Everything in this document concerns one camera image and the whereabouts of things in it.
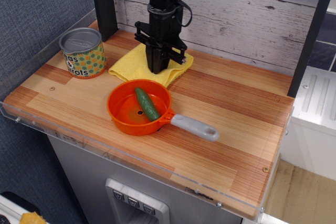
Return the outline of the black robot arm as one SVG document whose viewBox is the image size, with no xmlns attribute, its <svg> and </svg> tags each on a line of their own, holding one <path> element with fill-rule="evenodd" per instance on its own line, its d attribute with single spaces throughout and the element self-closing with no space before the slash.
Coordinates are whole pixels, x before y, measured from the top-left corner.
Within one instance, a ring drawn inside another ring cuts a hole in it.
<svg viewBox="0 0 336 224">
<path fill-rule="evenodd" d="M 180 39 L 184 8 L 187 5 L 181 0 L 150 0 L 149 23 L 135 23 L 135 38 L 145 45 L 148 68 L 154 74 L 167 69 L 171 60 L 186 62 L 187 46 Z"/>
</svg>

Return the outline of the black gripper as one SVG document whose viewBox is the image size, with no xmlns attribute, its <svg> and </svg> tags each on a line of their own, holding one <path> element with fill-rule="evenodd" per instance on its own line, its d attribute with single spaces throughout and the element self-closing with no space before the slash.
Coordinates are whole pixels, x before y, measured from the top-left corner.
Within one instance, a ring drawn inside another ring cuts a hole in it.
<svg viewBox="0 0 336 224">
<path fill-rule="evenodd" d="M 148 68 L 154 74 L 165 70 L 170 60 L 178 64 L 185 61 L 187 46 L 179 37 L 183 9 L 182 5 L 172 10 L 159 10 L 148 5 L 149 23 L 135 23 L 135 39 L 145 45 Z"/>
</svg>

